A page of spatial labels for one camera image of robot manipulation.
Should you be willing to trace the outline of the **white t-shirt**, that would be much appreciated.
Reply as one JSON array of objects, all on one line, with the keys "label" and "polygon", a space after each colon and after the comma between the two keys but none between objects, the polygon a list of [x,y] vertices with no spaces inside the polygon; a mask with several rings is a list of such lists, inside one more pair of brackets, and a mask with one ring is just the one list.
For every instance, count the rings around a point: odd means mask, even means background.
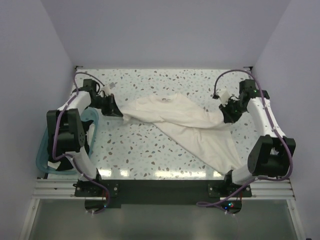
[{"label": "white t-shirt", "polygon": [[186,151],[224,175],[242,166],[230,124],[221,111],[207,112],[181,93],[140,97],[120,108],[123,120],[155,125]]}]

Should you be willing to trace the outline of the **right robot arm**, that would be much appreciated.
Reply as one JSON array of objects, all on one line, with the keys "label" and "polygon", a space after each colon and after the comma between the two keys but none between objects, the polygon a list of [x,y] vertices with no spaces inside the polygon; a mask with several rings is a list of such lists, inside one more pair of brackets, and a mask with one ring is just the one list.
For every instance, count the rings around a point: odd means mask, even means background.
[{"label": "right robot arm", "polygon": [[291,175],[296,142],[279,127],[267,91],[260,90],[253,79],[245,79],[239,83],[239,96],[229,97],[219,109],[228,124],[236,123],[244,113],[249,113],[259,134],[246,165],[227,173],[226,178],[230,180],[222,185],[227,196],[235,196],[241,190],[240,185],[255,180],[277,182]]}]

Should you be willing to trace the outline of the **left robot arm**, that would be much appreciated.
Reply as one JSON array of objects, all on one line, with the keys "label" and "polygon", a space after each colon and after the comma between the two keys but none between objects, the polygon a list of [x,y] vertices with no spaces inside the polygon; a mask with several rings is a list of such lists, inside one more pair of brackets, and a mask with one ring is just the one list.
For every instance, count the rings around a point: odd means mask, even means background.
[{"label": "left robot arm", "polygon": [[96,179],[99,171],[86,150],[87,131],[81,114],[90,107],[101,110],[103,116],[123,117],[114,95],[100,90],[100,86],[93,79],[85,79],[82,87],[76,87],[62,107],[46,114],[49,160],[52,163],[67,163],[76,169],[78,179],[88,181],[85,189],[92,196],[99,196],[104,184]]}]

